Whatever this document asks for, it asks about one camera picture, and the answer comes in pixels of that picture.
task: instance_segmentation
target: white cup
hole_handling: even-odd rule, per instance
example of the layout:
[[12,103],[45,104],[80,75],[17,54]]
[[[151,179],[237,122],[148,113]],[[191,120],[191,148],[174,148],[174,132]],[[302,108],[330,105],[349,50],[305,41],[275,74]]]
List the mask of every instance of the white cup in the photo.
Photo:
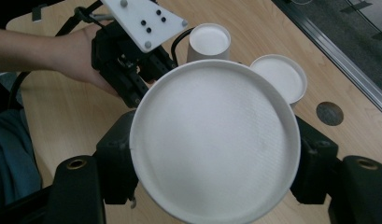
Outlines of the white cup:
[[304,97],[307,77],[304,69],[294,60],[278,54],[264,55],[250,68],[270,82],[293,109]]
[[190,34],[187,63],[203,59],[229,60],[231,35],[215,23],[196,26]]

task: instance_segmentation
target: black robotic mount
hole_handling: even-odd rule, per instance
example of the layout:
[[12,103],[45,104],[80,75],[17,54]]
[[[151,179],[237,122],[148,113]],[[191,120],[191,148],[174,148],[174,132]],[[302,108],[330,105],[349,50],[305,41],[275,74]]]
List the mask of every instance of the black robotic mount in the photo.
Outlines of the black robotic mount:
[[[80,21],[98,23],[90,15],[101,5],[97,1],[89,8],[77,8],[58,35],[69,33]],[[131,108],[147,92],[145,82],[177,66],[162,47],[149,53],[139,50],[115,21],[102,26],[92,47],[92,66]],[[128,138],[134,112],[120,117],[92,156],[63,161],[51,186],[1,208],[0,223],[106,223],[104,204],[131,201],[135,207],[138,178]],[[359,156],[337,159],[338,145],[302,119],[297,121],[301,160],[290,188],[296,200],[323,204],[330,195],[332,224],[382,223],[382,164]]]

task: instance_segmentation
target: wooden table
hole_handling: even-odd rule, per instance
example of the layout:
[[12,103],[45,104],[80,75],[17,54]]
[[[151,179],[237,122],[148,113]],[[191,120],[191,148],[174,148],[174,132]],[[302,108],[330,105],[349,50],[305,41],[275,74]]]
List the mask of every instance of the wooden table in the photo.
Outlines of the wooden table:
[[[55,35],[75,7],[91,3],[66,0],[43,8],[40,22],[33,23],[31,15],[25,15],[11,21],[7,28]],[[189,28],[205,22],[226,27],[232,36],[231,59],[235,62],[251,64],[272,53],[292,58],[308,78],[307,92],[295,107],[295,114],[339,145],[339,159],[359,155],[382,163],[382,113],[270,0],[160,0],[159,4],[188,20]],[[168,52],[173,40],[163,44]],[[188,39],[177,46],[179,63],[185,62],[187,46]],[[24,80],[21,94],[44,186],[52,183],[60,162],[93,154],[107,130],[130,110],[121,99],[55,72],[33,72]],[[322,102],[332,102],[343,110],[340,125],[329,126],[319,120],[316,109]],[[141,184],[135,195],[135,209],[128,203],[107,205],[107,223],[180,223],[155,204]],[[289,192],[255,223],[330,223],[329,201],[327,197],[323,205],[299,204]]]

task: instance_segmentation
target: person's hand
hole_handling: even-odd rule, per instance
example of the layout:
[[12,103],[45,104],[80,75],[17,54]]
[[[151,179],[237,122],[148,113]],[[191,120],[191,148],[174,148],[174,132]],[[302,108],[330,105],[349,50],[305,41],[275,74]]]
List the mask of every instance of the person's hand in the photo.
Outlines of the person's hand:
[[51,70],[118,95],[99,72],[92,68],[92,40],[99,29],[98,25],[92,24],[69,35],[52,38],[49,46],[52,50]]

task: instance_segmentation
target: black cable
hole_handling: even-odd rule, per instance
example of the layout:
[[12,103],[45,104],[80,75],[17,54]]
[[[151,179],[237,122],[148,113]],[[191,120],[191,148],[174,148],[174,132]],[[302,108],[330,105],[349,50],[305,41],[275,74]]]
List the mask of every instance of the black cable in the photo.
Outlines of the black cable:
[[178,60],[176,55],[176,47],[179,44],[179,42],[185,38],[187,35],[191,33],[191,31],[194,29],[194,27],[190,28],[189,30],[184,31],[182,34],[180,34],[171,45],[171,56],[173,57],[173,62],[178,66]]
[[[87,8],[83,8],[83,7],[76,8],[75,15],[70,17],[67,20],[67,22],[62,26],[60,31],[56,34],[56,36],[69,34],[81,21],[94,22],[99,26],[103,26],[100,22],[90,17],[92,12],[95,11],[97,8],[99,8],[102,4],[103,3],[100,0],[97,0],[96,2],[94,2]],[[20,85],[30,73],[31,72],[21,72],[16,77],[12,85],[12,88],[10,89],[9,100],[7,102],[7,109],[12,109],[12,106],[14,105],[14,102],[16,101],[16,95],[20,88]]]

